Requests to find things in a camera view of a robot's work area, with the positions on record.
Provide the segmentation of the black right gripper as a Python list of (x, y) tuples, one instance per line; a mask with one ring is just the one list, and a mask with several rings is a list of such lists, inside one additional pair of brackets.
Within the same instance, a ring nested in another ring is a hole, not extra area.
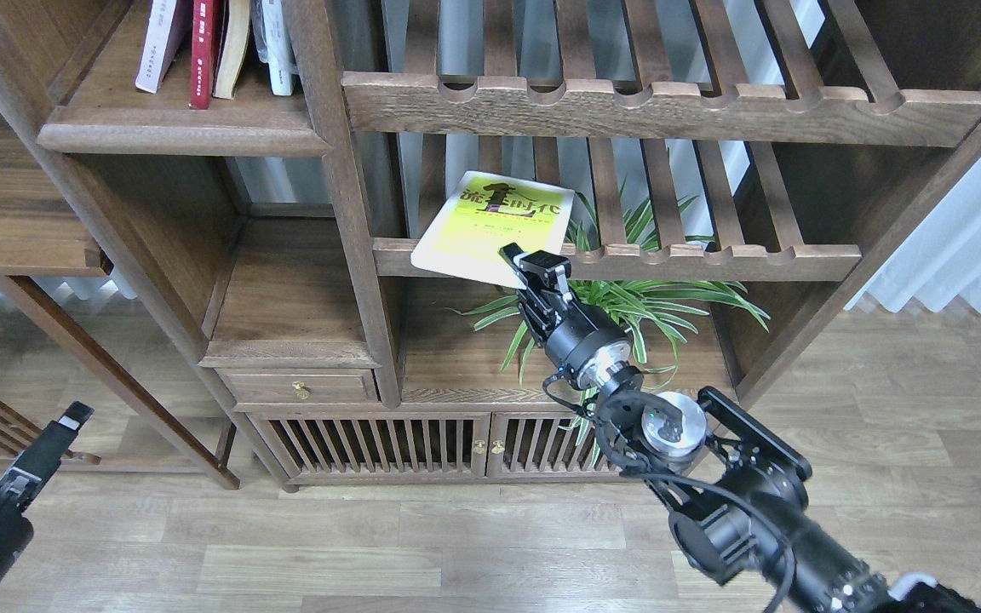
[(630, 363), (627, 335), (603, 310), (573, 294), (567, 257), (544, 249), (524, 252), (515, 242), (499, 249), (499, 255), (520, 279), (515, 294), (536, 344), (570, 387), (597, 392), (641, 389), (643, 375)]

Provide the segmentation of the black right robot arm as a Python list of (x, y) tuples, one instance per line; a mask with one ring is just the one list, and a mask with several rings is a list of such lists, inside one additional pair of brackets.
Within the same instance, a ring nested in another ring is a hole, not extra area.
[(644, 392), (622, 329), (583, 303), (565, 257), (511, 243), (520, 313), (556, 365), (553, 381), (589, 392), (568, 408), (592, 424), (624, 478), (664, 504), (671, 535), (693, 568), (724, 585), (744, 570), (803, 612), (977, 612), (978, 605), (923, 573), (894, 585), (806, 516), (809, 461), (724, 393), (696, 398)]

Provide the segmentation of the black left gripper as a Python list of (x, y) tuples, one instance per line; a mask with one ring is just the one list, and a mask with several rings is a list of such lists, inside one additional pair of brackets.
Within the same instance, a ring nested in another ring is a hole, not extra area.
[(1, 478), (0, 583), (34, 536), (32, 522), (23, 517), (23, 512), (57, 473), (61, 457), (93, 414), (92, 407), (74, 401), (57, 421), (44, 427)]

